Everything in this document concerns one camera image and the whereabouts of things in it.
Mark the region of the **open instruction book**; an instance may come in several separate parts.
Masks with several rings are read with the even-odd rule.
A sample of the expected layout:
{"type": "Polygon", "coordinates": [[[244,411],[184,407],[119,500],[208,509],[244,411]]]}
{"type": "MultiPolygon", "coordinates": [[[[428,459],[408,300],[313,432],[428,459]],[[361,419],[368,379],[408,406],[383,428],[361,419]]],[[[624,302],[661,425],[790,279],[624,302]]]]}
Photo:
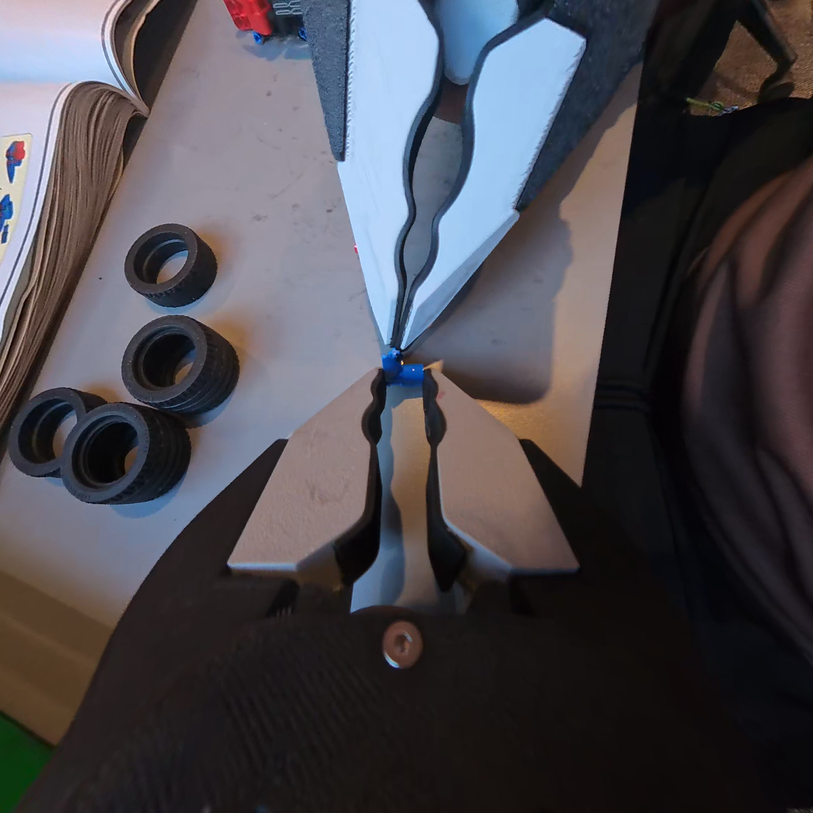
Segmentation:
{"type": "Polygon", "coordinates": [[[195,2],[1,2],[1,422],[86,267],[195,2]]]}

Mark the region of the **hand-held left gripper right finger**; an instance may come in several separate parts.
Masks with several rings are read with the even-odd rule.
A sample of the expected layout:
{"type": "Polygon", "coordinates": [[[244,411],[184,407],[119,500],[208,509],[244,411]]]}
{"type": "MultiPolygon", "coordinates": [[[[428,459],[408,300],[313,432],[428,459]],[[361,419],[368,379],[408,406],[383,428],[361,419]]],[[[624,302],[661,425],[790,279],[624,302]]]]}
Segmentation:
{"type": "Polygon", "coordinates": [[[580,564],[517,436],[439,371],[423,376],[429,560],[442,591],[580,564]]]}

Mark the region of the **toy brick car model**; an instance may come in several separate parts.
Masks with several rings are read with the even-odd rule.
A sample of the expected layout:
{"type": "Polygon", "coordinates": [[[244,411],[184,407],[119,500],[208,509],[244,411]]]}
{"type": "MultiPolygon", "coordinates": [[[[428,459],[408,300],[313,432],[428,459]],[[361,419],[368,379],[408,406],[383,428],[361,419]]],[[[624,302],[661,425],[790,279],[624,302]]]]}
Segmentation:
{"type": "Polygon", "coordinates": [[[224,1],[236,28],[257,44],[273,37],[295,36],[307,41],[301,1],[224,1]]]}

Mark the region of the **blue pointed brick assembly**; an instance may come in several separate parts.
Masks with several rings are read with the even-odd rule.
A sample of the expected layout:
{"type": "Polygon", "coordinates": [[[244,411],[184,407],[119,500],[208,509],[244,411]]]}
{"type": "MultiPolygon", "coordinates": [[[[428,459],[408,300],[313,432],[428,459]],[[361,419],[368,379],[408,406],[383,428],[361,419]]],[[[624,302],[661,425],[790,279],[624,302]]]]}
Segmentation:
{"type": "Polygon", "coordinates": [[[424,365],[405,362],[403,353],[397,348],[390,348],[381,357],[381,368],[388,386],[423,386],[424,365]]]}

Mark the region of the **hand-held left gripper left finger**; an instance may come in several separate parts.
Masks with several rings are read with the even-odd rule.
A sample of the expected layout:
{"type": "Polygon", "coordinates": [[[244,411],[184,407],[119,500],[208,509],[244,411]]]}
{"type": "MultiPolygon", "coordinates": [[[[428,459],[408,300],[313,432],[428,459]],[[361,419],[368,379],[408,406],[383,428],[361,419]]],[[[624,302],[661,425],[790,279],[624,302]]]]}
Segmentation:
{"type": "Polygon", "coordinates": [[[386,390],[384,371],[373,368],[293,432],[230,555],[231,571],[339,588],[371,567],[386,390]]]}

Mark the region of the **wide black rubber tyre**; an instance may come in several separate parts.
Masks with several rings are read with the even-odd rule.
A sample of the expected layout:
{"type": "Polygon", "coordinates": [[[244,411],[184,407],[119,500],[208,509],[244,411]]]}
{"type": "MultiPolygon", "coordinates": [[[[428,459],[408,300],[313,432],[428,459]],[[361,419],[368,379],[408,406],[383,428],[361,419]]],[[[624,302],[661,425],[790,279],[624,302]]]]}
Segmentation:
{"type": "Polygon", "coordinates": [[[190,459],[188,433],[175,416],[117,401],[78,419],[64,444],[59,475],[83,503],[146,503],[168,493],[190,459]]]}
{"type": "Polygon", "coordinates": [[[176,415],[217,408],[234,390],[239,359],[228,340],[186,315],[162,316],[129,341],[124,386],[137,401],[176,415]]]}

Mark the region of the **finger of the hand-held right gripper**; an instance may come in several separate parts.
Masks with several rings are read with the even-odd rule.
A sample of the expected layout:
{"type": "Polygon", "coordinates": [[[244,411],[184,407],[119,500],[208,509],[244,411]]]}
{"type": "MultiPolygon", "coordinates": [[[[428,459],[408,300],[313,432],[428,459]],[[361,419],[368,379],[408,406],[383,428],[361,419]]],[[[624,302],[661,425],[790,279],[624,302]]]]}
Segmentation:
{"type": "Polygon", "coordinates": [[[441,74],[433,2],[351,2],[338,174],[371,311],[387,343],[401,342],[403,249],[415,220],[412,175],[441,74]]]}
{"type": "Polygon", "coordinates": [[[408,290],[401,347],[442,313],[520,216],[520,197],[586,49],[583,35],[531,15],[488,41],[462,115],[462,155],[408,290]]]}

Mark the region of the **black office chair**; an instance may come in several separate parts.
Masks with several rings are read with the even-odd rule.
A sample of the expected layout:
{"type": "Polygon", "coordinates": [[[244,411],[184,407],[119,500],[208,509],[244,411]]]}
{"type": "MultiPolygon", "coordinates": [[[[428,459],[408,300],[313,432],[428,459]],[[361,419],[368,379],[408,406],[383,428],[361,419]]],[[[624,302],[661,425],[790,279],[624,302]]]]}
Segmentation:
{"type": "Polygon", "coordinates": [[[739,2],[712,73],[714,99],[744,108],[791,97],[798,54],[771,2],[739,2]]]}

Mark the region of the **grey desk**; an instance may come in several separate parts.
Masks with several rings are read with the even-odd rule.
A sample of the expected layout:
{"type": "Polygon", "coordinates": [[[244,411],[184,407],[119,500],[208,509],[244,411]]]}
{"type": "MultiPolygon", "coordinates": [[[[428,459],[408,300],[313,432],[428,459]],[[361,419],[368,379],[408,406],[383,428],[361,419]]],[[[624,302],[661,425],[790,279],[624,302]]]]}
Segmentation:
{"type": "MultiPolygon", "coordinates": [[[[520,216],[416,355],[580,482],[641,76],[520,216]]],[[[215,250],[189,310],[241,374],[190,430],[184,480],[151,503],[91,506],[2,463],[2,614],[112,627],[180,530],[272,442],[372,368],[380,338],[306,50],[255,49],[222,2],[199,2],[124,171],[33,391],[126,400],[120,362],[160,314],[124,280],[148,228],[178,222],[215,250]]]]}

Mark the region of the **beige wooden table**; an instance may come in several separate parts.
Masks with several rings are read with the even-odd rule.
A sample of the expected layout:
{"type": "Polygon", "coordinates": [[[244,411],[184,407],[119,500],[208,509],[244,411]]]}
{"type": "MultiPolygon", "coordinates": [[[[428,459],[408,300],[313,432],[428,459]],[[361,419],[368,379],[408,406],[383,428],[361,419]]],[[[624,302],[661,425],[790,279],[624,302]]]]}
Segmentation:
{"type": "Polygon", "coordinates": [[[112,628],[1,573],[1,711],[57,745],[112,628]]]}

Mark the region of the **narrow black rubber tyre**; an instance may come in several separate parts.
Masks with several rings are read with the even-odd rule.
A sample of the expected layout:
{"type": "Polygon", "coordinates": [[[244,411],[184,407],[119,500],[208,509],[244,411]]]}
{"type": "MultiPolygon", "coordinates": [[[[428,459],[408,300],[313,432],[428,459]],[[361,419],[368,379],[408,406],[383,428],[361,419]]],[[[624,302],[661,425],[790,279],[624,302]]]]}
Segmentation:
{"type": "Polygon", "coordinates": [[[107,401],[68,387],[44,390],[19,410],[8,436],[7,450],[15,467],[36,478],[61,476],[62,454],[55,440],[61,424],[73,415],[78,423],[107,401]]]}
{"type": "Polygon", "coordinates": [[[200,299],[213,285],[217,258],[208,243],[182,224],[144,232],[124,260],[130,287],[158,307],[176,309],[200,299]]]}

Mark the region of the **person's brown shirt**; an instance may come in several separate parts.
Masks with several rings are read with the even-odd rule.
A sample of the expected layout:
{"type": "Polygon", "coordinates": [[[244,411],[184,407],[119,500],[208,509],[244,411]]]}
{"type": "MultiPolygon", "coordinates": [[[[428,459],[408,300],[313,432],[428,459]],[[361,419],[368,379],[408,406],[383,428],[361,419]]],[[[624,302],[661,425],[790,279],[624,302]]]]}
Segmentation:
{"type": "Polygon", "coordinates": [[[691,282],[680,421],[707,530],[811,661],[812,166],[760,188],[691,282]]]}

